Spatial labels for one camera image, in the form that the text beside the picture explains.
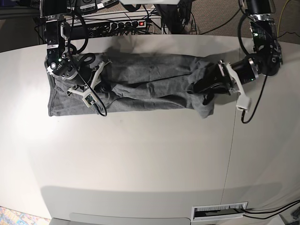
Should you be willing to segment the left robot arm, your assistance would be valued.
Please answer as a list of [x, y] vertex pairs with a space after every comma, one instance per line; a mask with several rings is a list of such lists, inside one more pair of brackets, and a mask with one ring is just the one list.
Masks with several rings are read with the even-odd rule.
[[[271, 14], [274, 12], [268, 0], [240, 0], [242, 12], [238, 24], [238, 40], [245, 57], [236, 63], [219, 61], [212, 72], [198, 81], [192, 91], [204, 95], [204, 105], [208, 105], [215, 95], [241, 91], [246, 83], [258, 79], [259, 75], [274, 76], [283, 63], [281, 46], [276, 34], [276, 26]], [[248, 52], [242, 42], [241, 27], [250, 20], [253, 51]]]

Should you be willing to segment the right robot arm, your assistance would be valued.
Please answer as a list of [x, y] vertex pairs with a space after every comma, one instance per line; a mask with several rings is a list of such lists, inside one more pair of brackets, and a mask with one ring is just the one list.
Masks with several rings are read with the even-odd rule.
[[99, 58], [96, 53], [84, 53], [89, 29], [83, 15], [96, 10], [94, 0], [41, 1], [47, 42], [45, 68], [54, 89], [70, 93], [92, 87]]

